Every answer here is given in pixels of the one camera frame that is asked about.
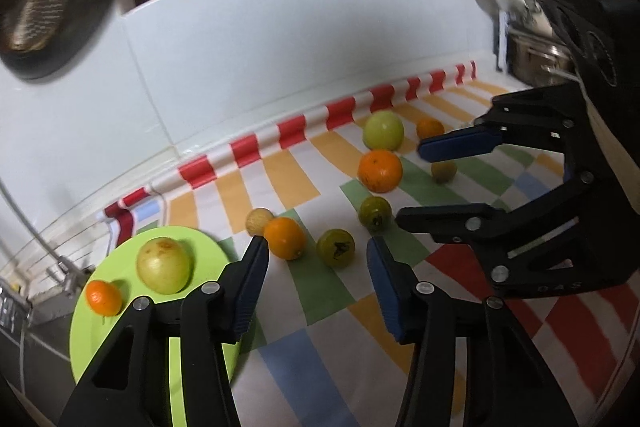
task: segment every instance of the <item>white tile wall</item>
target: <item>white tile wall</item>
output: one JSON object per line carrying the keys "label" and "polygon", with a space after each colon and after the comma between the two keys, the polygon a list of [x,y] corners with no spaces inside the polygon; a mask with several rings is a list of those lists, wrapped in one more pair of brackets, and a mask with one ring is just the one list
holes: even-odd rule
{"label": "white tile wall", "polygon": [[[37,229],[167,147],[115,8],[44,83],[23,82],[0,63],[0,177]],[[8,255],[29,239],[4,201],[0,239]]]}
{"label": "white tile wall", "polygon": [[474,0],[154,0],[125,19],[183,150],[194,134],[265,103],[295,93],[306,93],[298,107],[319,103],[318,89],[332,82],[492,46],[491,21]]}

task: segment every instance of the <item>metal pot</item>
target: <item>metal pot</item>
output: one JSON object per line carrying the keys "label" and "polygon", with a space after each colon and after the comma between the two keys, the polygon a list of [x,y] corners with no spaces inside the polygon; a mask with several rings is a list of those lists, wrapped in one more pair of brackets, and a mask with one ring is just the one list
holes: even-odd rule
{"label": "metal pot", "polygon": [[545,66],[575,73],[574,61],[566,46],[516,28],[508,30],[507,63],[513,76],[533,87],[566,82],[546,71]]}

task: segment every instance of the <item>white wall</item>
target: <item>white wall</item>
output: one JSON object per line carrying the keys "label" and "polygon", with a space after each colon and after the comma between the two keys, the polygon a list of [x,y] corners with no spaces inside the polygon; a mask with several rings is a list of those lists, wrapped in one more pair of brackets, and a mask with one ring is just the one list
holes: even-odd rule
{"label": "white wall", "polygon": [[[27,84],[0,65],[0,176],[39,230],[64,213],[68,226],[87,198],[99,208],[121,196],[134,178],[109,183],[141,162],[136,183],[263,121],[491,48],[492,22],[474,0],[153,0],[123,17],[114,10],[51,82]],[[0,239],[25,269],[42,257],[20,250],[29,237],[2,204]]]}

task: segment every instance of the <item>green plate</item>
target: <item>green plate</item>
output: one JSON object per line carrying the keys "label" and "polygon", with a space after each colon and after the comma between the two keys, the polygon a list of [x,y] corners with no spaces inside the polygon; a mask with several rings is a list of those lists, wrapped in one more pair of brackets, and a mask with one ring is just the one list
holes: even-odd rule
{"label": "green plate", "polygon": [[[193,259],[193,276],[189,285],[180,293],[161,295],[147,288],[136,275],[136,257],[142,245],[155,237],[171,237],[180,242]],[[113,282],[122,293],[128,306],[141,295],[150,296],[155,303],[182,299],[202,283],[217,280],[223,268],[229,263],[225,253],[209,236],[187,227],[161,227],[136,235],[117,247],[100,263],[90,280],[99,279]],[[76,382],[84,373],[94,354],[114,327],[120,316],[102,317],[89,308],[84,291],[78,299],[69,333],[69,355],[71,370]],[[231,378],[240,343],[223,344],[226,371]],[[180,339],[169,341],[169,387],[174,427],[186,427],[184,402],[182,400],[182,375],[180,373]]]}

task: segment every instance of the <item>small orange fruit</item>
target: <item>small orange fruit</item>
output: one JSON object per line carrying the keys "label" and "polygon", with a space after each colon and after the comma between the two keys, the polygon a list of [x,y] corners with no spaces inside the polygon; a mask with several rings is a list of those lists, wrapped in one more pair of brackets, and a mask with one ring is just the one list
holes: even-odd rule
{"label": "small orange fruit", "polygon": [[262,235],[276,257],[292,261],[302,255],[306,236],[297,221],[290,217],[275,217],[265,226]]}
{"label": "small orange fruit", "polygon": [[402,163],[390,151],[370,151],[360,159],[358,179],[371,192],[388,192],[402,179]]}
{"label": "small orange fruit", "polygon": [[122,309],[122,295],[113,283],[107,281],[89,281],[84,288],[89,308],[98,315],[113,317]]}
{"label": "small orange fruit", "polygon": [[415,126],[415,132],[418,138],[425,140],[433,136],[444,134],[444,126],[440,120],[435,118],[422,118]]}

